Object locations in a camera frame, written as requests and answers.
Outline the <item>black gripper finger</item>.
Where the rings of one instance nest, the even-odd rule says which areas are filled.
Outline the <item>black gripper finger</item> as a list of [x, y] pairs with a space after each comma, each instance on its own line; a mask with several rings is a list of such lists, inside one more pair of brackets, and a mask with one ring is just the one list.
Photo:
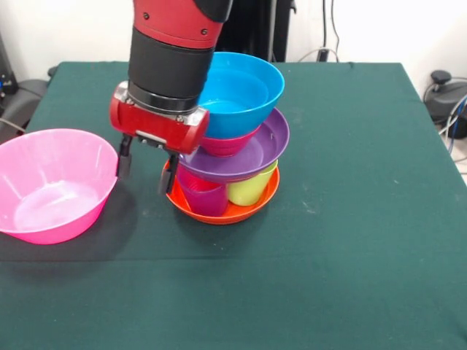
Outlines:
[[123, 134], [118, 149], [118, 162], [116, 175], [119, 179], [125, 179], [131, 169], [131, 142], [132, 136]]
[[180, 156], [176, 152], [169, 153], [167, 167], [163, 169], [159, 181], [158, 192], [160, 194], [170, 194], [174, 185]]

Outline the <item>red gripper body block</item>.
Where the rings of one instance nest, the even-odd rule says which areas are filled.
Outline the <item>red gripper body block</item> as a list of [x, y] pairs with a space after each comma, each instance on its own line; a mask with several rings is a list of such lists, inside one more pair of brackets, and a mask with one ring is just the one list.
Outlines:
[[186, 115], [162, 115], [112, 98], [110, 122], [121, 133], [156, 141], [165, 148], [182, 153], [194, 152], [209, 125], [209, 111], [197, 108]]

